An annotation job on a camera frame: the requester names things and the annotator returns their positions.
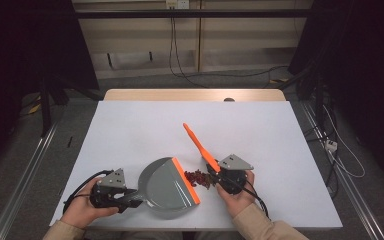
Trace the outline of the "black horizontal bar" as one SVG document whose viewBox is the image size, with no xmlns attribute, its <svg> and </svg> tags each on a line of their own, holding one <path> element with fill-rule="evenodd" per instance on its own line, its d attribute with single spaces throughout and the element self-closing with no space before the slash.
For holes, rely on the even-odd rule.
<svg viewBox="0 0 384 240">
<path fill-rule="evenodd" d="M 314 14 L 311 9 L 269 10 L 79 10 L 81 19 L 116 18 L 295 18 Z"/>
</svg>

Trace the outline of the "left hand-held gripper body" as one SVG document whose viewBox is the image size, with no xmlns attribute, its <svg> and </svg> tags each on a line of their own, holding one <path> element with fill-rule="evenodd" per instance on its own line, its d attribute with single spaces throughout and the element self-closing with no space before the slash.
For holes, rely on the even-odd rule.
<svg viewBox="0 0 384 240">
<path fill-rule="evenodd" d="M 116 195 L 123 194 L 126 190 L 124 170 L 119 168 L 95 183 L 91 190 L 90 202 L 95 208 L 121 208 L 122 202 Z"/>
</svg>

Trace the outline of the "white table mat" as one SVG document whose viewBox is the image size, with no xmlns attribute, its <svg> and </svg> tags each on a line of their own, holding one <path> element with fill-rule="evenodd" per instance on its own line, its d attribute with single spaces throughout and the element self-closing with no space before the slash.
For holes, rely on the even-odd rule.
<svg viewBox="0 0 384 240">
<path fill-rule="evenodd" d="M 137 185 L 142 170 L 175 157 L 186 171 L 204 170 L 189 133 L 214 158 L 235 154 L 254 168 L 254 187 L 272 220 L 298 229 L 333 229 L 342 222 L 287 101 L 102 101 L 63 194 L 104 169 L 123 169 Z"/>
</svg>

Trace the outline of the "dark curtain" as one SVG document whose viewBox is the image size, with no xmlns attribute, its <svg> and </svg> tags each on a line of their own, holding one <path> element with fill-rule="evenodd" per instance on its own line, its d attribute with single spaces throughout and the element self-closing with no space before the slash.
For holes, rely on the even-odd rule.
<svg viewBox="0 0 384 240">
<path fill-rule="evenodd" d="M 384 171 L 384 0 L 313 0 L 289 66 L 297 74 L 310 64 L 334 24 L 334 45 L 325 55 L 322 76 L 356 135 Z"/>
<path fill-rule="evenodd" d="M 72 0 L 0 0 L 0 152 L 25 95 L 73 87 L 99 88 Z"/>
</svg>

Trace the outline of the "orange brush with grey bristles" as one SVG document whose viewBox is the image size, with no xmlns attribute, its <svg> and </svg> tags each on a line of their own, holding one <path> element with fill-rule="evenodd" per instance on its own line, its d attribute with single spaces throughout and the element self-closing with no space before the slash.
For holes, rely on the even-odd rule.
<svg viewBox="0 0 384 240">
<path fill-rule="evenodd" d="M 216 162 L 215 158 L 203 147 L 203 145 L 200 143 L 199 139 L 196 137 L 194 132 L 190 129 L 190 127 L 184 123 L 183 124 L 184 129 L 186 130 L 188 136 L 192 140 L 192 142 L 195 144 L 197 149 L 199 150 L 201 156 L 203 159 L 210 165 L 210 167 L 216 172 L 219 173 L 221 171 L 220 166 Z"/>
</svg>

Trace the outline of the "person's left hand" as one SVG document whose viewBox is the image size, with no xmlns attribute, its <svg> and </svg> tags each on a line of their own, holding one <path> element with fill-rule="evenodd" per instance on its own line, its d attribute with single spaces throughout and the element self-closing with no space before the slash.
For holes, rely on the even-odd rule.
<svg viewBox="0 0 384 240">
<path fill-rule="evenodd" d="M 60 220 L 71 226 L 84 229 L 94 220 L 116 214 L 117 207 L 95 208 L 89 200 L 88 194 L 91 192 L 99 178 L 92 179 L 86 186 L 79 191 L 80 197 L 75 197 L 67 210 L 63 213 Z"/>
</svg>

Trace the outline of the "aluminium floor rail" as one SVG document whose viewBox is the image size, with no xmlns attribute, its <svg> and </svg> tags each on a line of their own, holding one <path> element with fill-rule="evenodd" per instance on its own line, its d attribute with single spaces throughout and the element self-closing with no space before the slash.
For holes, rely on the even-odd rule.
<svg viewBox="0 0 384 240">
<path fill-rule="evenodd" d="M 370 239 L 384 240 L 384 232 L 382 231 L 379 222 L 371 211 L 369 205 L 354 183 L 354 177 L 345 171 L 345 166 L 343 165 L 340 157 L 335 157 L 330 150 L 325 148 L 325 141 L 319 140 L 319 142 L 323 151 L 327 154 L 329 162 L 333 166 L 333 170 L 335 171 L 342 188 L 346 192 Z"/>
<path fill-rule="evenodd" d="M 10 199 L 5 205 L 0 214 L 0 240 L 6 240 L 9 230 L 22 206 L 34 177 L 39 169 L 41 162 L 46 155 L 46 152 L 51 144 L 55 132 L 58 128 L 58 123 L 51 125 L 47 133 L 40 138 L 40 141 L 29 160 L 29 163 L 23 172 L 21 179 L 18 181 L 15 190 L 11 194 Z"/>
</svg>

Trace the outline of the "white wall socket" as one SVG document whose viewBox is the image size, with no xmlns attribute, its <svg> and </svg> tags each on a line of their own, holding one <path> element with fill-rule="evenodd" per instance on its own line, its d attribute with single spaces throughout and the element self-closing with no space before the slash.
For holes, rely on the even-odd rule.
<svg viewBox="0 0 384 240">
<path fill-rule="evenodd" d="M 186 10 L 190 8 L 189 0 L 165 0 L 167 9 Z"/>
</svg>

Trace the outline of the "grey dustpan with orange lip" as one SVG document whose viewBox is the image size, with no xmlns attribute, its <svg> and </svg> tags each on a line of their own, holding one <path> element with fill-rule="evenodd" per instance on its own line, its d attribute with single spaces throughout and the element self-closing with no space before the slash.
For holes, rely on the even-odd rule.
<svg viewBox="0 0 384 240">
<path fill-rule="evenodd" d="M 181 217 L 201 203 L 176 157 L 150 163 L 139 176 L 138 189 L 121 200 L 130 205 L 141 201 L 152 214 L 164 219 Z"/>
</svg>

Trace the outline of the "person's right hand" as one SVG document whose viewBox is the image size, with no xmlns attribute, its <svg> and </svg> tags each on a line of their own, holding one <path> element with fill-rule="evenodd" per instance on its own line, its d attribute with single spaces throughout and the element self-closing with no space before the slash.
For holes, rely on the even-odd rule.
<svg viewBox="0 0 384 240">
<path fill-rule="evenodd" d="M 226 209 L 232 218 L 235 218 L 245 208 L 255 202 L 255 197 L 246 191 L 231 195 L 227 193 L 219 183 L 216 184 L 216 190 L 224 201 Z"/>
</svg>

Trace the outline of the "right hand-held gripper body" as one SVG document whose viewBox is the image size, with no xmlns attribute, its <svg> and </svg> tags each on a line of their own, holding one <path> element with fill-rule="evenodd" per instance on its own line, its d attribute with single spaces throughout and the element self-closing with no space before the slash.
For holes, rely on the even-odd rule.
<svg viewBox="0 0 384 240">
<path fill-rule="evenodd" d="M 220 172 L 218 177 L 220 178 L 220 185 L 229 194 L 236 195 L 242 191 L 246 182 L 246 170 L 253 170 L 254 167 L 238 157 L 235 154 L 231 154 L 218 162 L 220 166 Z"/>
</svg>

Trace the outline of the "light wooden table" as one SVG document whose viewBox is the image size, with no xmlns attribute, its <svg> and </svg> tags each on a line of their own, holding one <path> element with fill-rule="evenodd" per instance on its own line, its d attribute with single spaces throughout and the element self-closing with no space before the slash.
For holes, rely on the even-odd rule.
<svg viewBox="0 0 384 240">
<path fill-rule="evenodd" d="M 105 101 L 285 101 L 278 89 L 110 89 Z"/>
</svg>

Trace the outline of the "black metal stand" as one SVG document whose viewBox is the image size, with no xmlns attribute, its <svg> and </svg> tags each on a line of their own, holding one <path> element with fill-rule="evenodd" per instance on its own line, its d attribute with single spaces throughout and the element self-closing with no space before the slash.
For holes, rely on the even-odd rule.
<svg viewBox="0 0 384 240">
<path fill-rule="evenodd" d="M 321 126 L 323 124 L 323 85 L 320 68 L 316 64 L 310 64 L 282 83 L 278 89 L 285 90 L 291 85 L 295 85 L 296 94 L 300 100 L 309 100 L 311 96 L 315 98 L 315 119 Z"/>
<path fill-rule="evenodd" d="M 39 84 L 40 104 L 42 108 L 42 134 L 44 137 L 51 128 L 50 100 L 52 98 L 57 105 L 66 105 L 69 97 L 64 91 L 63 79 L 59 76 L 44 77 Z"/>
</svg>

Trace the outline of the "red and green beans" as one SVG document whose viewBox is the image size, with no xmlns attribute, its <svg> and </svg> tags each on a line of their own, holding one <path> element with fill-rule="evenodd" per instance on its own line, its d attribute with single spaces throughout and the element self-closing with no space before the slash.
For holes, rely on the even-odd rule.
<svg viewBox="0 0 384 240">
<path fill-rule="evenodd" d="M 185 171 L 184 175 L 193 187 L 200 185 L 209 189 L 214 185 L 211 175 L 200 170 L 194 172 Z"/>
</svg>

